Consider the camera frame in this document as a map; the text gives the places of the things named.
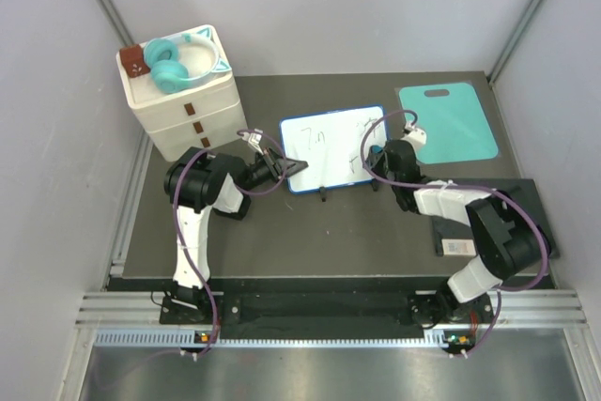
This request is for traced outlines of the blue whiteboard eraser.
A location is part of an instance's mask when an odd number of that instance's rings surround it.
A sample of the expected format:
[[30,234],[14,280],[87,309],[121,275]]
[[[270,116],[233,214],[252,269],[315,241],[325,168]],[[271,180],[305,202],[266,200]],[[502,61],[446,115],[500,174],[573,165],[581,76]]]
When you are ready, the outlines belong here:
[[368,151],[368,156],[367,156],[368,166],[372,170],[375,170],[375,168],[379,165],[379,162],[380,162],[381,158],[383,157],[383,155],[384,155],[384,152],[383,152],[383,148],[381,146],[378,146],[378,145],[370,146],[369,151]]

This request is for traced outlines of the blue-framed whiteboard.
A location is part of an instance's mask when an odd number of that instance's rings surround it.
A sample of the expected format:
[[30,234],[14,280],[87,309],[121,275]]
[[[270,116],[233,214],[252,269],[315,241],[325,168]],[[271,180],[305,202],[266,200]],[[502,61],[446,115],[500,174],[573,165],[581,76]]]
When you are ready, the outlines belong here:
[[294,194],[315,193],[321,188],[369,182],[360,152],[387,141],[385,123],[370,130],[383,116],[382,106],[369,105],[282,119],[279,129],[285,155],[308,163],[288,179],[289,190]]

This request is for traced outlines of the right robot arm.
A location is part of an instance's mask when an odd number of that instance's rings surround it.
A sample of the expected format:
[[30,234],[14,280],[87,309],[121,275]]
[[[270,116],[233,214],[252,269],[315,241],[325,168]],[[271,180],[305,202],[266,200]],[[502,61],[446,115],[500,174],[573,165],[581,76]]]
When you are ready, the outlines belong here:
[[366,167],[392,186],[405,212],[436,217],[470,229],[476,256],[437,290],[434,322],[462,320],[473,301],[536,262],[546,263],[555,241],[533,183],[514,179],[506,190],[456,185],[422,174],[413,145],[390,140],[369,148]]

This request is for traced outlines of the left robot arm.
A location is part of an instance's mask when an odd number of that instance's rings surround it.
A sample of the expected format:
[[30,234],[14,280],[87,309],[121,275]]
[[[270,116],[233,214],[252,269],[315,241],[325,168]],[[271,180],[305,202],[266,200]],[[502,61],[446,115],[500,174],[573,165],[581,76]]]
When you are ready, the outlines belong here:
[[283,156],[271,147],[256,151],[253,162],[189,148],[172,163],[163,188],[169,196],[177,234],[173,282],[165,289],[163,324],[199,324],[212,320],[208,293],[208,225],[210,215],[243,219],[248,194],[268,181],[278,183],[307,169],[309,163]]

